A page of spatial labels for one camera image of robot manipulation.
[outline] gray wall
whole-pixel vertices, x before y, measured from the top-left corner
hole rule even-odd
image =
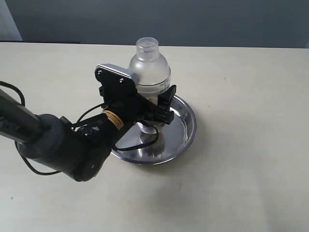
[[[26,41],[305,47],[309,0],[6,0]]]

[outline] white table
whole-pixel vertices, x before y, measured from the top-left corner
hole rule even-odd
[[[160,51],[197,116],[191,147],[157,166],[110,156],[97,177],[78,183],[33,174],[1,137],[1,231],[309,231],[309,50]],[[23,91],[32,112],[75,121],[101,102],[95,66],[127,67],[134,52],[0,43],[0,79]]]

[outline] plastic bottle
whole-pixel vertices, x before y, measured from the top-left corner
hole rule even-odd
[[[165,57],[159,53],[159,43],[156,39],[145,37],[136,42],[136,55],[131,59],[129,70],[133,71],[138,79],[138,92],[152,103],[157,104],[158,94],[165,92],[170,85],[170,67]],[[162,123],[148,122],[162,129]],[[153,128],[139,123],[144,133],[155,133]]]

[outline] black robot arm segment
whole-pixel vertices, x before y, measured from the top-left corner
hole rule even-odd
[[[126,69],[98,65],[95,76],[102,84],[99,92],[105,102],[96,107],[103,111],[85,120],[81,117],[75,124],[64,117],[34,115],[0,90],[0,134],[17,141],[23,158],[76,181],[87,181],[99,172],[112,148],[137,121],[169,124],[173,120],[169,107],[176,86],[159,95],[158,105],[154,105],[137,92],[138,80]]]

